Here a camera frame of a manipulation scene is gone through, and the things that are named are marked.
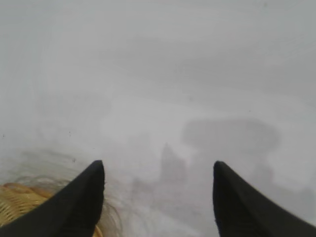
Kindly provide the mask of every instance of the wicker basket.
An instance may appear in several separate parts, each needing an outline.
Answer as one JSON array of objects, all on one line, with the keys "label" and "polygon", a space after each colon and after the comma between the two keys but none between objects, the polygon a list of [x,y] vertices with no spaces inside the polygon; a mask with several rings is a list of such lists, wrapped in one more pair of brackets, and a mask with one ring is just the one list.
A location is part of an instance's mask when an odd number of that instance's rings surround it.
[{"label": "wicker basket", "polygon": [[[36,187],[18,183],[7,183],[0,186],[0,227],[14,221],[41,205],[53,194]],[[103,237],[98,226],[93,237]]]}]

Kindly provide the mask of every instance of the silhouette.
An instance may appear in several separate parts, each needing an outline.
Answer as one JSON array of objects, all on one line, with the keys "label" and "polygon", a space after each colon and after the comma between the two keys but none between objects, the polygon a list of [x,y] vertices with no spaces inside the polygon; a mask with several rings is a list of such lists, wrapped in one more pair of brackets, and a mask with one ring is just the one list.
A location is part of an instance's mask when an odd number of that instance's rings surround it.
[{"label": "silhouette", "polygon": [[250,180],[261,180],[264,194],[275,192],[278,200],[286,207],[294,206],[299,216],[314,215],[312,191],[295,193],[273,183],[273,170],[266,162],[266,156],[280,144],[273,126],[251,118],[200,119],[187,123],[182,138],[196,149],[190,166],[167,145],[161,154],[160,179],[153,183],[135,180],[135,200],[185,223],[199,231],[201,237],[217,236],[212,167],[216,160],[223,160],[240,174],[247,173]]}]

